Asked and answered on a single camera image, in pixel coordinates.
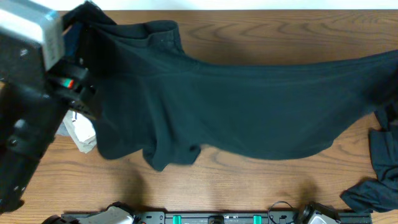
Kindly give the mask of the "black polo shirt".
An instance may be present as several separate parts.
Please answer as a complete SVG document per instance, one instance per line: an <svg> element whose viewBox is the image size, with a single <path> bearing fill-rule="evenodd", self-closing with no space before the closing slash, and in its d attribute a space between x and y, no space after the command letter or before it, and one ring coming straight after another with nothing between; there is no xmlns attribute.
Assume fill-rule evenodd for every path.
<svg viewBox="0 0 398 224"><path fill-rule="evenodd" d="M119 25L85 2L65 44L99 93L99 153L136 151L155 170L193 164L207 144L256 159L301 159L397 97L397 52L310 65L215 65L188 56L175 21Z"/></svg>

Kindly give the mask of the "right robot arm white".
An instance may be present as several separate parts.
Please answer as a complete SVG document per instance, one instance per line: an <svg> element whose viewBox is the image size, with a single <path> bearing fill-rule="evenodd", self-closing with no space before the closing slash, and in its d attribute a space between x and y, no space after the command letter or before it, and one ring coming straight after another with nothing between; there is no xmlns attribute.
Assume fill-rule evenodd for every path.
<svg viewBox="0 0 398 224"><path fill-rule="evenodd" d="M341 219L334 208L310 202L299 213L295 224L340 224Z"/></svg>

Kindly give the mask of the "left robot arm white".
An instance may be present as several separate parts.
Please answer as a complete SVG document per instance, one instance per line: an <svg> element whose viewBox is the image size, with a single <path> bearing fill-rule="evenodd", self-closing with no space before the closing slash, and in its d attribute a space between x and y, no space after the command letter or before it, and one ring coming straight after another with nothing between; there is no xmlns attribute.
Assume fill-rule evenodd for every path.
<svg viewBox="0 0 398 224"><path fill-rule="evenodd" d="M41 89L7 82L1 90L1 212L24 204L22 195L66 113L95 118L96 89L87 68L61 61Z"/></svg>

